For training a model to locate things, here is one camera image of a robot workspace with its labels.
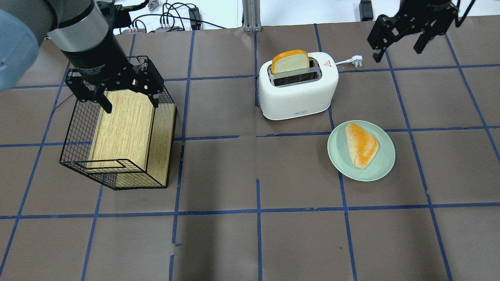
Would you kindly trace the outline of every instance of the power adapter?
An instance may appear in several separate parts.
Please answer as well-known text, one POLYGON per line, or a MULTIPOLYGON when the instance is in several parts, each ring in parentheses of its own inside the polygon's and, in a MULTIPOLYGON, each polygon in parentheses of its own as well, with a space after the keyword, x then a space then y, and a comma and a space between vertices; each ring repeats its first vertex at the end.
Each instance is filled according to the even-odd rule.
POLYGON ((202 15, 200 14, 200 9, 189 8, 189 18, 191 19, 191 30, 201 30, 202 28, 202 15))
POLYGON ((361 0, 361 2, 359 2, 359 18, 362 22, 372 21, 374 19, 372 0, 361 0))

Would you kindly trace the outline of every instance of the white cable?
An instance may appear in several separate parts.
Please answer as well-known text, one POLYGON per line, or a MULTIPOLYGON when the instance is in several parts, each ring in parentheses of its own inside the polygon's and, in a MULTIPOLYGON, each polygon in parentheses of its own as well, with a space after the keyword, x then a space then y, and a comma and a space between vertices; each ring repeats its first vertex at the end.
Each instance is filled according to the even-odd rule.
POLYGON ((363 61, 363 57, 361 55, 355 55, 355 56, 353 56, 350 59, 346 59, 346 60, 343 60, 343 61, 336 62, 335 65, 338 66, 338 65, 341 65, 341 64, 352 63, 354 65, 354 67, 358 68, 358 67, 362 67, 363 66, 362 61, 363 61))

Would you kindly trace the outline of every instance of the toaster slot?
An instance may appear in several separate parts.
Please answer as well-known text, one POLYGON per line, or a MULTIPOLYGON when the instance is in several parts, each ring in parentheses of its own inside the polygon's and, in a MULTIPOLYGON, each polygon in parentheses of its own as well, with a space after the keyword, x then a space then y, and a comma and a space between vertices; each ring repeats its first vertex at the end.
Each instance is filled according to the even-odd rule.
POLYGON ((312 57, 309 58, 309 68, 287 71, 278 74, 271 73, 271 66, 267 69, 269 80, 275 87, 287 87, 292 85, 304 84, 321 79, 322 72, 318 61, 312 57))

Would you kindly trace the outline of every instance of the blue tape grid line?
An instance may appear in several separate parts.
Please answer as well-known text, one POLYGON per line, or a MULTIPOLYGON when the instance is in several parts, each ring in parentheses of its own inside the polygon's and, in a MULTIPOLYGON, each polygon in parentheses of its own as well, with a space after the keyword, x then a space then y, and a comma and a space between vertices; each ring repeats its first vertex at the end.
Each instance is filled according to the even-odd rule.
POLYGON ((349 246, 350 266, 352 268, 352 279, 358 281, 356 272, 356 261, 354 258, 353 239, 351 237, 351 225, 349 224, 349 207, 346 200, 346 190, 344 189, 344 177, 341 172, 338 172, 338 180, 340 182, 340 192, 342 194, 342 208, 344 212, 345 231, 347 232, 347 245, 349 246))
MULTIPOLYGON (((172 224, 172 244, 177 245, 177 223, 179 219, 179 202, 181 199, 181 183, 183 177, 183 164, 184 164, 184 145, 180 147, 180 160, 179 160, 179 173, 177 175, 177 192, 175 193, 175 209, 174 212, 166 212, 170 213, 173 216, 173 224, 172 224)), ((168 268, 168 280, 172 281, 174 276, 174 253, 170 255, 170 263, 168 268)))
MULTIPOLYGON (((500 64, 473 64, 473 65, 460 65, 462 69, 470 69, 470 68, 495 68, 500 67, 500 64)), ((393 71, 421 71, 421 70, 447 70, 447 69, 458 69, 457 66, 429 66, 429 67, 403 67, 403 68, 394 68, 393 71)), ((380 69, 354 69, 354 70, 344 70, 341 73, 357 73, 357 72, 390 72, 389 68, 380 68, 380 69)), ((241 79, 241 78, 249 78, 249 77, 258 77, 259 73, 255 72, 255 74, 249 75, 232 75, 232 76, 207 76, 207 77, 191 77, 191 80, 216 80, 216 79, 241 79)), ((164 79, 165 82, 172 81, 187 81, 188 78, 168 78, 164 79)), ((17 86, 14 89, 38 89, 38 88, 58 88, 61 85, 38 85, 38 86, 17 86)))
POLYGON ((320 52, 323 52, 321 48, 320 33, 318 32, 318 25, 316 23, 314 24, 314 32, 316 33, 317 48, 320 52))
POLYGON ((52 111, 50 113, 50 117, 48 118, 45 132, 43 133, 43 138, 41 140, 42 145, 40 145, 40 147, 38 149, 38 154, 36 155, 36 159, 35 159, 34 164, 33 164, 33 169, 31 170, 31 174, 29 176, 29 180, 28 180, 28 183, 26 185, 26 189, 24 191, 24 195, 22 197, 22 201, 21 201, 21 204, 19 206, 19 210, 17 211, 17 216, 16 216, 15 221, 14 221, 14 226, 12 227, 12 232, 10 233, 10 238, 8 240, 7 247, 5 249, 5 253, 3 254, 3 258, 1 261, 1 265, 0 265, 0 277, 2 276, 2 272, 4 271, 5 262, 7 260, 7 256, 9 255, 9 250, 11 249, 12 241, 14 239, 14 235, 16 234, 16 229, 18 228, 18 223, 19 223, 19 220, 21 217, 21 213, 23 212, 23 208, 24 208, 25 203, 26 203, 26 198, 28 197, 28 192, 30 191, 31 183, 33 181, 33 176, 35 175, 35 171, 37 170, 38 161, 40 160, 40 155, 42 154, 42 150, 44 148, 43 144, 45 143, 45 139, 47 138, 47 134, 49 133, 49 128, 51 126, 52 118, 54 117, 54 111, 56 109, 56 106, 58 105, 59 97, 61 96, 61 91, 63 89, 63 84, 64 84, 64 80, 66 77, 66 72, 68 72, 69 68, 70 68, 70 62, 68 61, 67 65, 66 65, 66 70, 64 71, 64 75, 62 77, 62 81, 59 85, 59 91, 57 91, 57 96, 55 97, 55 101, 54 101, 54 104, 52 106, 52 111))
MULTIPOLYGON (((377 205, 377 206, 348 206, 349 211, 377 211, 377 210, 408 210, 426 209, 428 204, 416 205, 377 205)), ((432 204, 433 208, 483 208, 500 207, 500 202, 473 202, 473 203, 439 203, 432 204)), ((169 217, 169 216, 212 216, 212 215, 234 215, 234 214, 257 214, 257 213, 298 213, 298 212, 343 212, 344 207, 302 207, 302 208, 261 208, 261 209, 231 209, 213 211, 162 211, 162 212, 127 212, 127 213, 98 213, 98 218, 133 218, 133 217, 169 217)), ((1 215, 0 220, 13 220, 15 215, 1 215)), ((20 220, 30 219, 71 219, 71 218, 93 218, 93 213, 76 214, 26 214, 19 217, 20 220)))
POLYGON ((195 31, 191 34, 191 47, 189 50, 189 64, 187 66, 186 95, 184 98, 184 115, 182 116, 182 141, 186 139, 186 119, 188 117, 189 87, 191 84, 191 68, 193 66, 193 46, 195 45, 195 31))
POLYGON ((257 256, 258 256, 258 281, 263 281, 262 266, 262 224, 261 224, 261 181, 256 180, 257 191, 257 256))
POLYGON ((87 265, 89 264, 89 256, 91 254, 92 240, 94 239, 94 231, 96 230, 96 222, 99 214, 99 207, 101 206, 101 198, 103 197, 103 185, 100 185, 99 195, 97 196, 97 203, 95 204, 95 211, 92 216, 92 227, 90 228, 90 235, 88 237, 87 251, 85 252, 85 260, 83 261, 83 269, 81 271, 81 281, 85 280, 87 274, 87 265))
MULTIPOLYGON (((332 120, 332 108, 328 108, 328 113, 330 115, 330 125, 334 128, 332 120)), ((500 129, 500 125, 487 126, 490 130, 500 129)), ((483 126, 471 126, 471 127, 449 127, 449 128, 412 128, 412 132, 438 132, 438 131, 462 131, 462 130, 484 130, 483 126)), ((384 129, 386 133, 402 133, 408 132, 408 129, 384 129)), ((287 133, 269 133, 266 135, 256 135, 256 138, 270 138, 270 137, 294 137, 294 136, 320 136, 329 135, 330 131, 315 131, 315 132, 287 132, 287 133)), ((211 135, 211 136, 192 136, 185 137, 184 141, 203 141, 203 140, 221 140, 221 139, 237 139, 239 134, 233 135, 211 135)), ((181 137, 176 137, 173 139, 175 142, 183 141, 181 137)), ((69 142, 68 145, 91 145, 91 141, 79 141, 79 142, 69 142)), ((0 148, 21 148, 21 147, 49 147, 49 146, 62 146, 63 142, 45 142, 45 143, 13 143, 13 144, 0 144, 0 148)))
POLYGON ((128 52, 128 56, 132 56, 132 52, 134 51, 134 44, 136 43, 136 35, 132 34, 132 42, 130 43, 130 51, 128 52))
MULTIPOLYGON (((321 48, 321 39, 320 39, 320 33, 318 32, 318 25, 315 23, 314 24, 314 31, 316 33, 316 40, 317 40, 317 47, 320 52, 322 52, 321 48)), ((333 115, 332 115, 332 105, 328 107, 328 119, 330 121, 330 127, 333 131, 335 128, 335 123, 333 120, 333 115)), ((323 132, 322 135, 329 135, 331 132, 323 132)), ((345 232, 347 236, 347 245, 349 247, 349 257, 350 257, 350 266, 352 270, 352 279, 353 281, 358 281, 358 274, 356 272, 356 260, 354 257, 354 249, 353 249, 353 239, 351 237, 351 225, 349 223, 349 207, 347 205, 347 200, 346 200, 346 191, 344 189, 344 178, 341 174, 341 172, 338 172, 338 182, 340 183, 340 193, 342 195, 342 208, 335 208, 332 209, 331 211, 340 211, 342 210, 344 212, 344 221, 345 221, 345 232)), ((318 211, 330 211, 327 208, 321 208, 318 211)))
POLYGON ((404 121, 405 121, 406 127, 408 129, 408 134, 409 134, 409 138, 410 138, 410 141, 411 141, 411 146, 413 147, 413 153, 415 154, 415 159, 416 159, 416 163, 417 163, 417 166, 418 166, 418 171, 420 172, 420 178, 422 180, 423 189, 424 189, 424 192, 425 192, 425 196, 427 198, 427 206, 429 208, 430 216, 432 218, 432 224, 434 225, 434 231, 435 231, 435 234, 436 234, 437 243, 439 244, 439 250, 441 251, 441 256, 442 256, 442 260, 443 260, 443 263, 444 263, 444 268, 446 270, 446 275, 448 277, 448 281, 453 281, 452 272, 450 271, 450 266, 448 264, 448 258, 446 256, 445 248, 443 246, 443 241, 441 239, 441 233, 440 233, 440 230, 439 230, 438 221, 436 220, 436 214, 434 213, 434 208, 433 208, 433 203, 432 203, 432 200, 431 200, 431 196, 428 194, 426 178, 424 176, 424 170, 422 169, 422 164, 420 162, 419 152, 417 151, 417 145, 415 144, 415 139, 413 137, 412 127, 410 126, 410 121, 408 119, 408 115, 407 115, 407 112, 406 112, 406 109, 405 109, 405 105, 403 103, 403 98, 401 96, 400 88, 398 86, 398 81, 396 80, 396 75, 395 75, 394 70, 393 70, 393 65, 391 63, 391 58, 389 56, 389 52, 386 51, 386 55, 385 56, 386 56, 387 62, 389 64, 389 69, 391 69, 390 75, 392 76, 392 81, 394 82, 394 87, 396 89, 397 98, 399 99, 399 104, 401 106, 401 111, 403 113, 404 121))
POLYGON ((255 76, 255 105, 259 105, 259 63, 257 62, 257 31, 253 32, 253 57, 254 57, 254 76, 255 76))
POLYGON ((462 70, 462 66, 459 63, 459 59, 457 58, 457 55, 455 54, 455 51, 453 50, 452 43, 450 42, 450 39, 448 38, 447 34, 445 34, 444 37, 446 38, 446 42, 448 43, 449 49, 451 50, 451 54, 453 55, 453 59, 455 60, 456 66, 458 67, 458 71, 460 72, 460 76, 462 77, 463 83, 465 84, 465 87, 467 88, 467 91, 470 95, 470 99, 474 103, 477 114, 479 115, 479 118, 481 119, 482 125, 484 126, 484 129, 486 130, 486 134, 488 135, 489 142, 491 143, 491 146, 493 147, 493 151, 495 152, 496 160, 498 161, 498 163, 500 163, 499 151, 497 149, 497 146, 495 145, 495 142, 493 141, 492 134, 490 132, 490 129, 488 128, 488 125, 486 124, 486 120, 483 116, 483 113, 481 113, 478 102, 476 101, 476 98, 474 97, 474 94, 472 93, 471 87, 469 86, 469 83, 467 82, 464 71, 462 70))

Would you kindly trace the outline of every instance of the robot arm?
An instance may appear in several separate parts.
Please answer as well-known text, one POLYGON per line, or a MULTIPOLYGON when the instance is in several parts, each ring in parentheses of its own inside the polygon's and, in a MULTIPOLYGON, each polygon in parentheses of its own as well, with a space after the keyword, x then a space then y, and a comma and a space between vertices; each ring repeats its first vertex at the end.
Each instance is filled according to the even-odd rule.
POLYGON ((136 57, 139 65, 132 65, 113 35, 114 26, 130 25, 129 11, 147 2, 125 8, 100 3, 111 15, 106 19, 94 0, 0 0, 0 91, 12 88, 34 63, 48 32, 75 67, 65 83, 80 102, 98 103, 110 113, 112 105, 104 92, 129 89, 147 95, 158 107, 162 76, 146 56, 136 57))
POLYGON ((471 10, 475 0, 470 2, 462 19, 458 22, 460 0, 455 6, 451 0, 401 0, 399 11, 393 17, 381 14, 375 20, 368 35, 373 49, 373 58, 379 63, 386 49, 409 34, 421 33, 413 49, 422 53, 427 43, 438 35, 444 35, 453 20, 459 27, 471 10))

